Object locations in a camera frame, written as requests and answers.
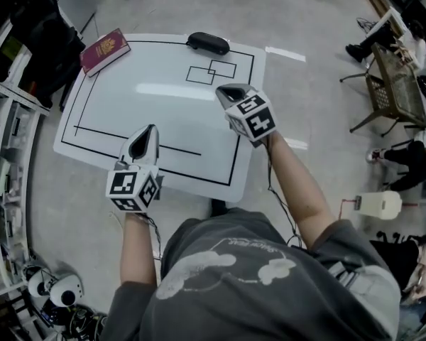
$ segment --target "book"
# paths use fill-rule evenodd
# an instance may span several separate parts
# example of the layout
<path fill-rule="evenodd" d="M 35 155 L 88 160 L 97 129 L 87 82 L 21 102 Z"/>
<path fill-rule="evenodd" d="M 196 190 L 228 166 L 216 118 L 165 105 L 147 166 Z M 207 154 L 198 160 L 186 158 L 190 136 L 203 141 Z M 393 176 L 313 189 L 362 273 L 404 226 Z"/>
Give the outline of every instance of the book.
<path fill-rule="evenodd" d="M 115 29 L 80 53 L 84 73 L 91 77 L 130 50 L 120 29 Z"/>

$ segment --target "concrete floor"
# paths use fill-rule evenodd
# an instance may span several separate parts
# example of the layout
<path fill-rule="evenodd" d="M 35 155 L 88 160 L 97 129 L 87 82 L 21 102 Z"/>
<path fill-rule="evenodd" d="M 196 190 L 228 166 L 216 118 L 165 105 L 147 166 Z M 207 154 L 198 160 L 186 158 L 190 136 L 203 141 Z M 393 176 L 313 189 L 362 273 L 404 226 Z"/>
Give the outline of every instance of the concrete floor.
<path fill-rule="evenodd" d="M 279 130 L 304 143 L 304 149 L 295 151 L 338 215 L 341 199 L 375 191 L 380 185 L 382 169 L 365 162 L 366 151 L 407 138 L 402 126 L 385 139 L 376 135 L 391 125 L 387 119 L 349 133 L 371 111 L 363 79 L 339 83 L 340 77 L 364 69 L 344 51 L 347 43 L 364 37 L 357 17 L 377 20 L 367 0 L 105 0 L 86 27 L 84 41 L 88 45 L 117 27 L 124 33 L 206 31 L 236 43 L 305 56 L 303 62 L 269 53 L 264 90 L 278 113 Z M 53 267 L 67 264 L 77 271 L 85 288 L 84 302 L 107 312 L 119 285 L 121 228 L 109 216 L 113 209 L 104 197 L 106 172 L 53 151 L 60 115 L 54 108 L 40 123 L 35 143 L 32 245 Z M 244 197 L 237 205 L 266 213 L 288 238 L 288 221 L 267 191 L 266 166 L 265 152 L 255 150 Z M 419 188 L 411 193 L 403 195 L 416 197 Z M 164 188 L 150 215 L 164 245 L 184 219 L 203 218 L 207 211 L 208 199 Z M 361 219 L 345 205 L 343 217 L 374 234 L 382 225 L 388 231 L 425 231 L 418 209 L 404 210 L 398 219 L 383 224 Z"/>

